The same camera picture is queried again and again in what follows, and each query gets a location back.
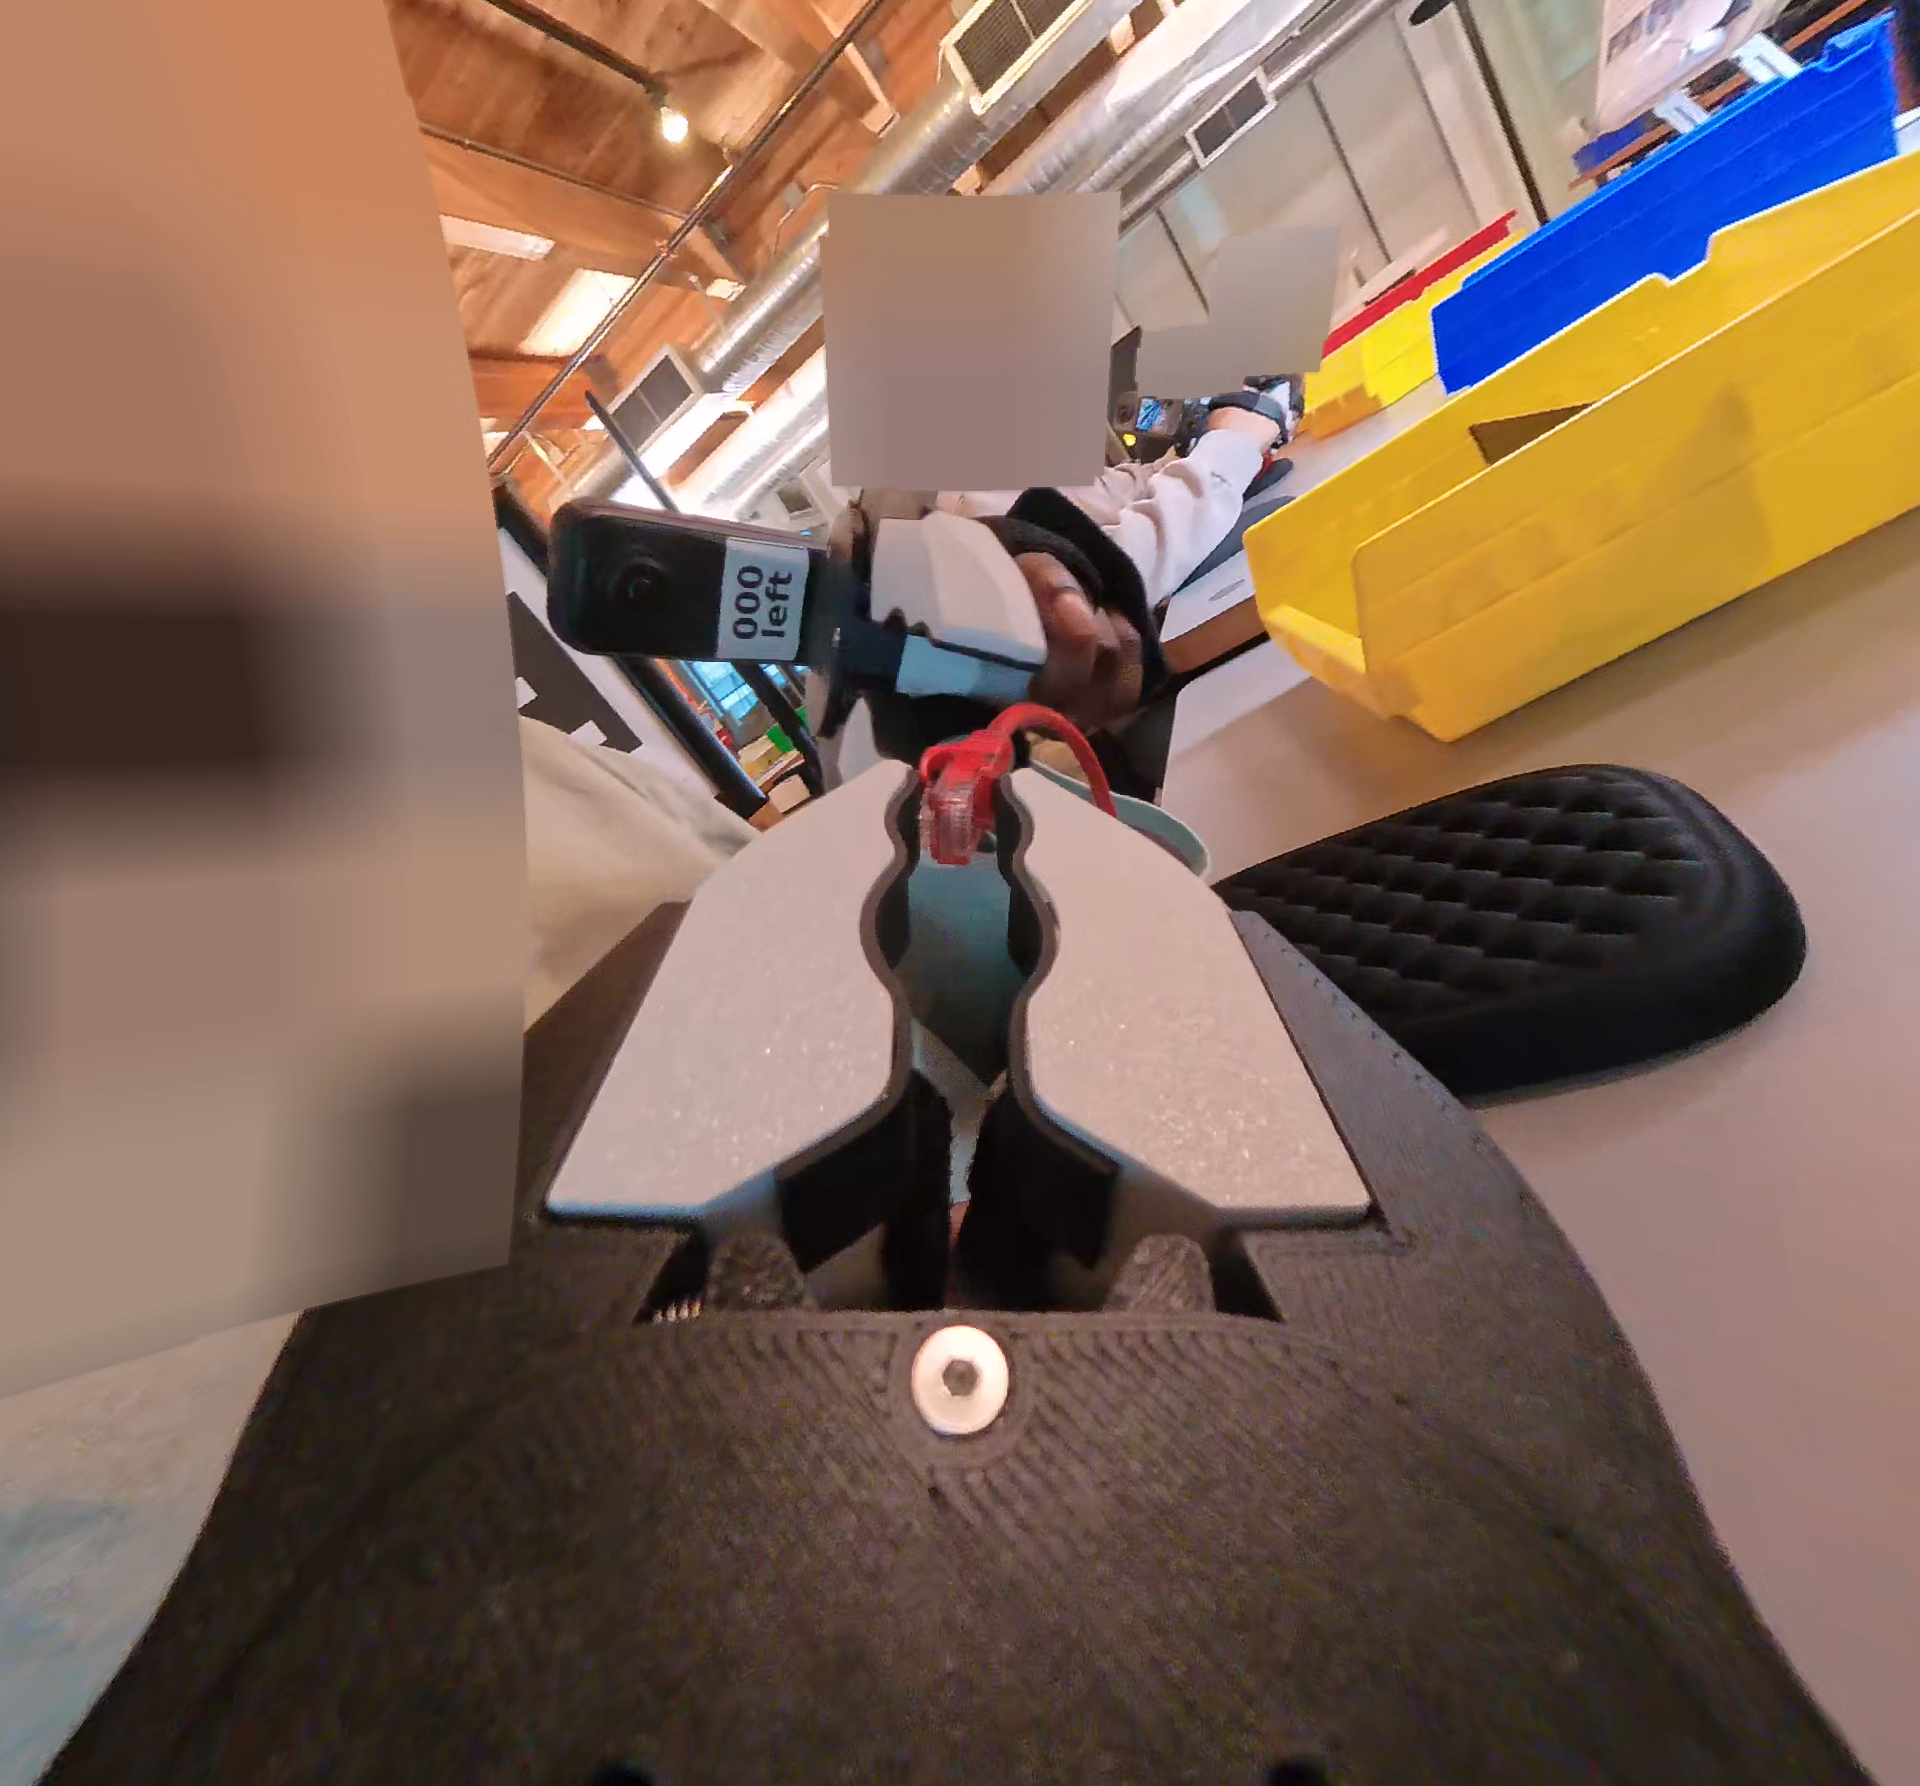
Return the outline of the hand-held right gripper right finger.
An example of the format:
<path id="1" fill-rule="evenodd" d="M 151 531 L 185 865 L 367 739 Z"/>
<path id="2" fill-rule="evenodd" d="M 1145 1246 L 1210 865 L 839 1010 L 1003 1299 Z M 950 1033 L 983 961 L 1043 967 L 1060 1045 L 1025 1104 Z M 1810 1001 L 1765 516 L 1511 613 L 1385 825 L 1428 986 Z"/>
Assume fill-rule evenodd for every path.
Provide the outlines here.
<path id="1" fill-rule="evenodd" d="M 1207 883 L 1043 771 L 1000 803 L 1010 905 L 1037 925 L 1010 1090 L 1114 1174 L 1093 1228 L 1360 1223 L 1356 1156 Z"/>

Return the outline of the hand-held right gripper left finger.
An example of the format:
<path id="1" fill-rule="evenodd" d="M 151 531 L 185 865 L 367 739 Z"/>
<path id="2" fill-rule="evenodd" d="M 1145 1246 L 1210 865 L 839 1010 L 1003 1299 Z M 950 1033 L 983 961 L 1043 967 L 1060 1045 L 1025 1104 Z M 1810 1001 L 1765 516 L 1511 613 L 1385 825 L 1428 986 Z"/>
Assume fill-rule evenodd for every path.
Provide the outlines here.
<path id="1" fill-rule="evenodd" d="M 549 1188 L 564 1223 L 783 1228 L 801 1174 L 907 1093 L 883 905 L 914 851 L 911 765 L 761 836 L 690 899 Z"/>

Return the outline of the yellow plastic bin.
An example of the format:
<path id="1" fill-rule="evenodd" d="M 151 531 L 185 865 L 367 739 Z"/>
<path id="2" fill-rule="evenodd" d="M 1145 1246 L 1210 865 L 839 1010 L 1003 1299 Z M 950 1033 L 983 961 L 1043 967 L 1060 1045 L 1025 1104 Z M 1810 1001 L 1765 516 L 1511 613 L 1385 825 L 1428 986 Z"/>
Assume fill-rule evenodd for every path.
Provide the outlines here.
<path id="1" fill-rule="evenodd" d="M 1917 156 L 1718 234 L 1245 537 L 1267 636 L 1438 743 L 1917 506 Z"/>
<path id="2" fill-rule="evenodd" d="M 1434 296 L 1421 296 L 1339 346 L 1307 373 L 1299 438 L 1337 438 L 1435 377 Z"/>

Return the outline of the blue plastic bin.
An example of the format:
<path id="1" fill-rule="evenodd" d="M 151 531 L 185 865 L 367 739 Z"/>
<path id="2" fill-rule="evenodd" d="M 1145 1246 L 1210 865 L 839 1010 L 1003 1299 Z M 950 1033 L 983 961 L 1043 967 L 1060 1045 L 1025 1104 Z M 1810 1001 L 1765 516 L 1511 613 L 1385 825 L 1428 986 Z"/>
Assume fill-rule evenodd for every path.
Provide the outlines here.
<path id="1" fill-rule="evenodd" d="M 1465 392 L 1645 278 L 1691 270 L 1725 229 L 1893 163 L 1893 64 L 1888 15 L 1849 28 L 1476 270 L 1434 310 L 1442 388 Z"/>

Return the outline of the another person's forearm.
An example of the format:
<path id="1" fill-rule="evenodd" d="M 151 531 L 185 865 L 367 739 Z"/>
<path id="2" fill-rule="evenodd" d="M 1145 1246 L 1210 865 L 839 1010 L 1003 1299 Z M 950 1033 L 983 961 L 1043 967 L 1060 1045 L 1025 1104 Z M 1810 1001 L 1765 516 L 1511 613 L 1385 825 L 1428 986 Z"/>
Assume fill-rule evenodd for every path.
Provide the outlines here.
<path id="1" fill-rule="evenodd" d="M 1106 534 L 1136 566 L 1153 608 L 1163 605 L 1229 534 L 1264 462 L 1253 439 L 1214 431 L 1186 456 L 1110 470 L 1128 480 L 1133 492 L 1115 506 Z"/>

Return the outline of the person's left hand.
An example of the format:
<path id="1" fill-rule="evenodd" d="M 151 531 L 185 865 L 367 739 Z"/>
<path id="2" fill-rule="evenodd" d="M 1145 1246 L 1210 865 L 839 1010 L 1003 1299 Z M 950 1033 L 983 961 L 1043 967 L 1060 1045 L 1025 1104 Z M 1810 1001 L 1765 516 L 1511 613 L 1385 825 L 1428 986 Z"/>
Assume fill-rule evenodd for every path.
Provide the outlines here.
<path id="1" fill-rule="evenodd" d="M 1085 739 L 1115 733 L 1147 700 L 1147 648 L 1124 613 L 1093 605 L 1053 556 L 1019 560 L 1043 631 L 1043 663 L 1026 701 L 1067 719 Z"/>

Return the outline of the black quilted wrist pad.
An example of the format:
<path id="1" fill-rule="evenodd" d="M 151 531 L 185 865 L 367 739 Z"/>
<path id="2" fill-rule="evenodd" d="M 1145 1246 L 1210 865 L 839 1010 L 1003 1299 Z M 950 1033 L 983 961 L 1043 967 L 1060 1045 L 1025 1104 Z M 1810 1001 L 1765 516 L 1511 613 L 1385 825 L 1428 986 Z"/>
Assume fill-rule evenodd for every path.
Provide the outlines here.
<path id="1" fill-rule="evenodd" d="M 1491 780 L 1214 887 L 1466 1104 L 1712 1046 L 1779 1006 L 1810 949 L 1765 851 L 1632 765 Z"/>

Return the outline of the white air vent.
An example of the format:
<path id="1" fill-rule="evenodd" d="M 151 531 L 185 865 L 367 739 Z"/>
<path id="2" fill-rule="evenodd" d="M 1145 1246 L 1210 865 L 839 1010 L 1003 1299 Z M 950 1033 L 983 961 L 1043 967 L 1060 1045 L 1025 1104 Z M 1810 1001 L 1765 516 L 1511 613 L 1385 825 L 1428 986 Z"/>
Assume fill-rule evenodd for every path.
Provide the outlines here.
<path id="1" fill-rule="evenodd" d="M 992 115 L 1093 0 L 978 0 L 937 56 L 975 111 Z"/>

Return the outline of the red plastic bin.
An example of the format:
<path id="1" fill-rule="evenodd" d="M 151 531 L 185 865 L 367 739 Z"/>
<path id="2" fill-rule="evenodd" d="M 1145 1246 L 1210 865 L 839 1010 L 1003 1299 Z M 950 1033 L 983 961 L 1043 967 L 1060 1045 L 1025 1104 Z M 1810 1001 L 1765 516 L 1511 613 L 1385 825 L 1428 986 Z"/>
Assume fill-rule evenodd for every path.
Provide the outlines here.
<path id="1" fill-rule="evenodd" d="M 1476 270 L 1477 261 L 1501 249 L 1511 246 L 1516 209 L 1509 209 L 1498 220 L 1485 222 L 1466 239 L 1451 246 L 1444 254 L 1406 270 L 1399 278 L 1383 284 L 1370 302 L 1364 302 L 1351 317 L 1339 321 L 1323 346 L 1323 356 L 1331 359 L 1353 337 L 1378 325 L 1388 312 L 1426 296 L 1438 281 L 1459 275 L 1462 270 Z"/>

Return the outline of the black floor lamp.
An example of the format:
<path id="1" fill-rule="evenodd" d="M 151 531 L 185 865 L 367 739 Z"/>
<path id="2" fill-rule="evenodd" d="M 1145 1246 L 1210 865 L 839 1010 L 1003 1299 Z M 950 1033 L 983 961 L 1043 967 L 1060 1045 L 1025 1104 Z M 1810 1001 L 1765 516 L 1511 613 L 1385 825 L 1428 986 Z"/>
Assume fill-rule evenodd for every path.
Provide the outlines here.
<path id="1" fill-rule="evenodd" d="M 1513 174 L 1523 184 L 1523 193 L 1524 193 L 1524 203 L 1533 216 L 1533 225 L 1544 229 L 1551 222 L 1548 200 L 1543 196 L 1538 175 L 1536 175 L 1530 156 L 1524 152 L 1523 131 L 1519 131 L 1516 117 L 1511 111 L 1505 86 L 1495 71 L 1490 46 L 1483 43 L 1483 31 L 1473 15 L 1473 3 L 1470 0 L 1420 0 L 1415 6 L 1415 12 L 1408 15 L 1408 24 L 1426 26 L 1426 24 L 1438 21 L 1442 15 L 1452 15 L 1462 26 L 1462 33 L 1466 39 L 1476 74 L 1477 74 L 1480 86 L 1483 86 L 1483 96 L 1490 97 L 1490 107 L 1495 111 L 1501 140 L 1509 152 L 1509 160 L 1511 160 Z"/>

